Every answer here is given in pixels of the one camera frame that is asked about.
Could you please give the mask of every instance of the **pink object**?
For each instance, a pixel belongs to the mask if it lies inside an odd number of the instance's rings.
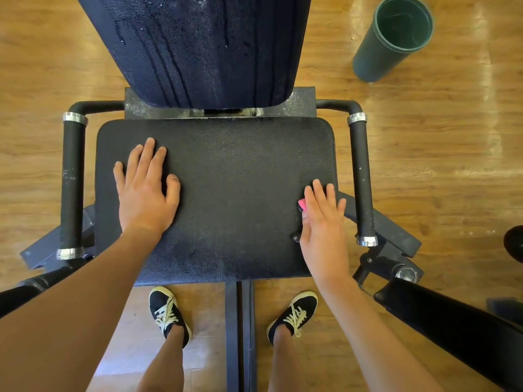
[[[305,198],[299,200],[297,204],[300,206],[300,208],[306,212],[307,211],[307,204],[305,203]]]

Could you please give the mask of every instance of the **forearm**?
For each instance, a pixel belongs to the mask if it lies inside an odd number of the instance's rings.
[[[1,319],[0,356],[10,360],[0,390],[85,390],[158,239],[148,230],[127,230],[93,261]]]
[[[320,291],[341,325],[372,391],[442,391],[435,378],[381,320],[352,278]]]

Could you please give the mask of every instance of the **black backrest pad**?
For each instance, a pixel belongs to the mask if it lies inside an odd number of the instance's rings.
[[[291,236],[297,201],[315,178],[336,185],[334,136],[320,118],[116,120],[96,148],[97,252],[120,235],[112,169],[148,137],[167,147],[165,176],[181,182],[176,218],[137,284],[309,275]]]
[[[290,96],[311,0],[79,2],[143,101],[235,109]]]

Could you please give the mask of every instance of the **black sneaker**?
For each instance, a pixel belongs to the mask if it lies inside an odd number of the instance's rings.
[[[312,318],[318,306],[318,296],[315,292],[303,292],[292,299],[287,309],[267,328],[269,342],[274,345],[274,332],[284,324],[291,336],[301,336],[301,328]]]
[[[157,286],[149,293],[149,309],[165,338],[167,338],[174,324],[182,326],[184,328],[183,348],[185,348],[193,338],[193,332],[185,323],[184,317],[176,305],[176,297],[166,287]]]

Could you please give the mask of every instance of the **sneaker sole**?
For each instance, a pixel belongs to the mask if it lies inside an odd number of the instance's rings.
[[[151,296],[151,294],[153,294],[153,292],[160,292],[160,293],[165,294],[167,297],[173,297],[174,305],[176,305],[176,308],[178,308],[178,302],[176,301],[176,297],[174,296],[173,292],[171,292],[165,286],[157,286],[157,287],[155,287],[149,293],[149,297]],[[189,333],[189,341],[187,342],[187,344],[189,344],[191,342],[191,340],[193,339],[193,331],[191,330],[191,328],[189,327],[187,322],[185,323],[185,327],[187,328],[187,332]]]
[[[318,301],[318,296],[316,295],[315,292],[311,292],[310,290],[307,290],[306,292],[302,292],[300,294],[298,294],[297,296],[295,296],[291,303],[287,306],[287,308],[289,308],[291,306],[291,304],[294,304],[296,301],[298,301],[300,298],[304,298],[304,297],[314,297],[316,299],[316,301]],[[314,316],[314,314],[316,313],[316,308],[314,309],[314,312],[312,313],[311,317],[309,318],[312,319],[312,317]],[[278,320],[278,318],[276,318],[275,320],[273,320],[270,325],[267,327],[267,330],[265,331],[265,334],[267,335],[267,339],[269,338],[269,330],[270,328],[272,327],[272,325]]]

